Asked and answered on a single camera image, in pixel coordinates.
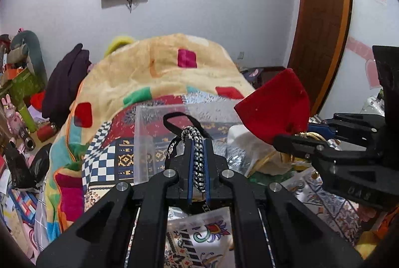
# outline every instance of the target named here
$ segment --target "dark purple clothing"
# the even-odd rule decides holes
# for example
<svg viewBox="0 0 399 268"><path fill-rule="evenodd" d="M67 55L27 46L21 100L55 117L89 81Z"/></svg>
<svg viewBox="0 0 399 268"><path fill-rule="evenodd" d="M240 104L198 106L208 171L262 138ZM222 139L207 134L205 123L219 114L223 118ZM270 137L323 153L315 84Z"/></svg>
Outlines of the dark purple clothing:
<svg viewBox="0 0 399 268"><path fill-rule="evenodd" d="M82 80L87 76L89 51L77 44L58 62L47 84L42 104L42 116L61 128L69 115L69 106L75 100Z"/></svg>

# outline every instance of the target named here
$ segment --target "black strap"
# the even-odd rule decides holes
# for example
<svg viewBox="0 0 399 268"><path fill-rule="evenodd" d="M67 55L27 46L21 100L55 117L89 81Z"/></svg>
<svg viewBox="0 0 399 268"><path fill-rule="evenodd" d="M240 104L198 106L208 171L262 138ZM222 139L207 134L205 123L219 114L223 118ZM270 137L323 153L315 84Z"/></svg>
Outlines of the black strap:
<svg viewBox="0 0 399 268"><path fill-rule="evenodd" d="M179 116L185 116L187 117L191 123L193 124L193 127L199 130L201 135L205 138L211 139L211 135L205 131L201 123L197 121L194 117L187 115L185 113L182 113L181 111L175 111L174 113L169 113L164 115L164 126L171 131L172 133L176 134L176 137L172 139L172 141L169 143L168 149L166 150L166 157L165 157L165 169L169 169L170 167L170 159L174 158L177 156L177 145L180 143L182 140L182 133L183 130L180 127L177 127L176 125L172 124L171 122L168 121L168 119L173 118L173 117L179 117Z"/></svg>

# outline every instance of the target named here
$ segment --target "magenta square patch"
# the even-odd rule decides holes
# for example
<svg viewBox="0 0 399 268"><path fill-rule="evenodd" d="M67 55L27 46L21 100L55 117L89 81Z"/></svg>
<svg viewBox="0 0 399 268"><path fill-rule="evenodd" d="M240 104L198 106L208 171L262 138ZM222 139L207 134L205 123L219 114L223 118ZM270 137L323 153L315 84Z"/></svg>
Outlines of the magenta square patch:
<svg viewBox="0 0 399 268"><path fill-rule="evenodd" d="M196 58L195 52L180 48L177 56L177 65L181 68L196 68Z"/></svg>

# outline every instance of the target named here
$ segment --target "gray plaid fabric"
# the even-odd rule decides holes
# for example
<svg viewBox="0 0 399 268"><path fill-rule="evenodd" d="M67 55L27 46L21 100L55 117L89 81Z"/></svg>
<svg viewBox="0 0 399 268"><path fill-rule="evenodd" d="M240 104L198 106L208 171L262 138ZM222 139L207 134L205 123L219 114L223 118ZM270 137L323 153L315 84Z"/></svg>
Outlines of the gray plaid fabric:
<svg viewBox="0 0 399 268"><path fill-rule="evenodd" d="M44 248L49 245L49 239L47 236L47 212L46 203L44 201L44 188L45 182L40 187L35 214L34 235L38 252L42 252Z"/></svg>

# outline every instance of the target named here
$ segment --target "door frame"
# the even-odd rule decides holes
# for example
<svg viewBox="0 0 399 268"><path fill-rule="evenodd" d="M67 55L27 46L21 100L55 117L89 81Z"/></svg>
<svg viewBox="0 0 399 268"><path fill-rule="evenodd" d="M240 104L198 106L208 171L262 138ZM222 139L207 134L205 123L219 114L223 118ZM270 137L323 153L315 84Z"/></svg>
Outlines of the door frame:
<svg viewBox="0 0 399 268"><path fill-rule="evenodd" d="M338 33L337 43L336 43L335 49L334 49L334 54L332 56L331 64L330 64L330 67L328 68L328 72L327 72L326 78L323 82L323 85L321 87L321 90L320 90L320 92L316 98L316 101L314 102L312 109L310 111L311 116L313 116L314 114L317 114L321 110L324 102L327 99L328 93L330 92L330 89L334 83L334 79L337 75L339 65L341 63L342 56L343 56L344 50L345 50L346 39L348 38L349 25L350 25L350 20L351 20L351 15L352 15L352 1L353 0L344 0L344 5L342 8L340 29L339 29L339 33ZM302 23L303 23L304 6L305 6L305 0L300 0L296 33L300 32L299 27L302 26ZM298 46L298 41L299 41L299 37L295 34L291 52L296 50L296 48Z"/></svg>

